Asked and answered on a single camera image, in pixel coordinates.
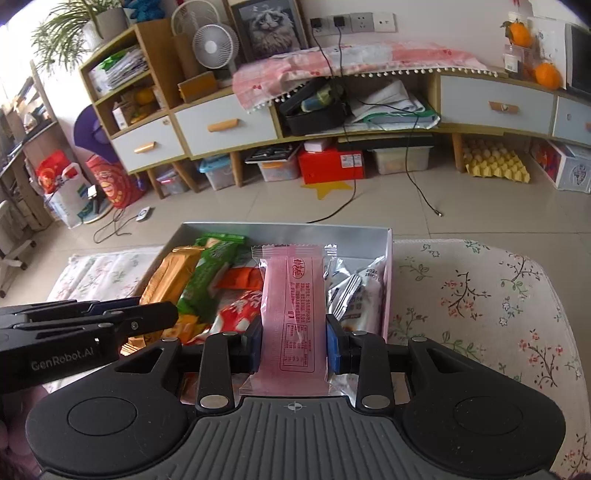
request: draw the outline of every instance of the red shoe box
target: red shoe box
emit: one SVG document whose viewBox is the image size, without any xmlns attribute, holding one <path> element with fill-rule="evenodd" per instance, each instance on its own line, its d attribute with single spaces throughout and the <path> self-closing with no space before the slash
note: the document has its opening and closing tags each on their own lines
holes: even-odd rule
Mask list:
<svg viewBox="0 0 591 480">
<path fill-rule="evenodd" d="M 305 184 L 365 178 L 361 151 L 340 152 L 331 147 L 323 152 L 311 153 L 302 148 L 298 161 Z"/>
</svg>

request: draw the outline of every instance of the cat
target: cat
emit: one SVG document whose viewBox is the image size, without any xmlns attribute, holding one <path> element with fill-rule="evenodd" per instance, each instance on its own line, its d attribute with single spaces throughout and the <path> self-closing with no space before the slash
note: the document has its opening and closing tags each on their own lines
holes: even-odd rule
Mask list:
<svg viewBox="0 0 591 480">
<path fill-rule="evenodd" d="M 251 21 L 250 33 L 257 60 L 301 49 L 290 16 L 281 7 L 259 12 Z"/>
</svg>

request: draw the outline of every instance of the yellow star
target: yellow star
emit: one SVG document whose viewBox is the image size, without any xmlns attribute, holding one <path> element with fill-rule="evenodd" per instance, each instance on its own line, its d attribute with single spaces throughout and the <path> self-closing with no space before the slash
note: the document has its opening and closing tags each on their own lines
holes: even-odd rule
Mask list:
<svg viewBox="0 0 591 480">
<path fill-rule="evenodd" d="M 319 200 L 324 200 L 333 190 L 353 190 L 353 187 L 344 181 L 327 181 L 326 183 L 314 183 L 312 185 L 302 185 L 305 189 L 315 189 Z"/>
</svg>

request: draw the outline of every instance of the pink snack package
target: pink snack package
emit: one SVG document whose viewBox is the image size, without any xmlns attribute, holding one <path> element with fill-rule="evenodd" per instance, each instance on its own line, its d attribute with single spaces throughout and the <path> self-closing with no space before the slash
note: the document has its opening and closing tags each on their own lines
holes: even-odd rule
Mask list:
<svg viewBox="0 0 591 480">
<path fill-rule="evenodd" d="M 327 395 L 325 257 L 336 247 L 254 247 L 263 271 L 261 365 L 243 395 Z"/>
</svg>

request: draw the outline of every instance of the electrical outlet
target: electrical outlet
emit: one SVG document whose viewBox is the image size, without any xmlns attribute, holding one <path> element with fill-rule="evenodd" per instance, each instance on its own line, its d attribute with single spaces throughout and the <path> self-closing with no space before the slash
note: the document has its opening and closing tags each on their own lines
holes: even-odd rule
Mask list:
<svg viewBox="0 0 591 480">
<path fill-rule="evenodd" d="M 345 19 L 345 26 L 340 28 L 340 32 L 342 35 L 353 33 L 351 30 L 351 17 L 349 14 L 337 15 L 337 17 L 343 17 Z M 335 27 L 335 16 L 330 15 L 327 18 L 328 26 L 330 29 L 330 35 L 338 35 L 339 29 Z"/>
<path fill-rule="evenodd" d="M 359 32 L 373 32 L 374 31 L 374 15 L 371 12 L 351 14 L 351 31 L 353 33 Z"/>
<path fill-rule="evenodd" d="M 390 12 L 374 12 L 374 30 L 376 32 L 396 32 L 396 19 Z"/>
<path fill-rule="evenodd" d="M 329 28 L 329 21 L 326 18 L 318 18 L 318 20 L 321 21 L 322 25 L 320 27 L 314 28 L 312 27 L 312 19 L 310 19 L 310 28 L 312 29 L 313 35 L 315 37 L 325 37 L 327 35 L 332 35 L 331 30 Z"/>
</svg>

